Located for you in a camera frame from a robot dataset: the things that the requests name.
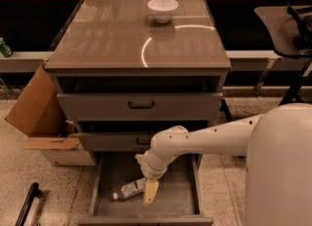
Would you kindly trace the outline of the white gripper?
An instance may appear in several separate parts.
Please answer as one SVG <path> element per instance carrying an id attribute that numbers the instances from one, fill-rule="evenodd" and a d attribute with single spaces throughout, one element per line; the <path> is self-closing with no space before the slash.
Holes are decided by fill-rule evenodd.
<path id="1" fill-rule="evenodd" d="M 136 154 L 135 158 L 140 165 L 143 176 L 147 179 L 143 188 L 143 203 L 151 205 L 157 195 L 159 181 L 173 161 L 172 157 L 160 157 L 154 153 Z"/>

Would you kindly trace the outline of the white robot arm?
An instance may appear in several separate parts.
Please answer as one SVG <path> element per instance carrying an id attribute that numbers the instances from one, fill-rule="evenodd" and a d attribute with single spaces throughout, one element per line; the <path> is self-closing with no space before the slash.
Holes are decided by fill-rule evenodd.
<path id="1" fill-rule="evenodd" d="M 246 226 L 312 226 L 312 105 L 289 103 L 264 114 L 190 132 L 157 132 L 136 159 L 149 184 L 185 154 L 245 156 Z"/>

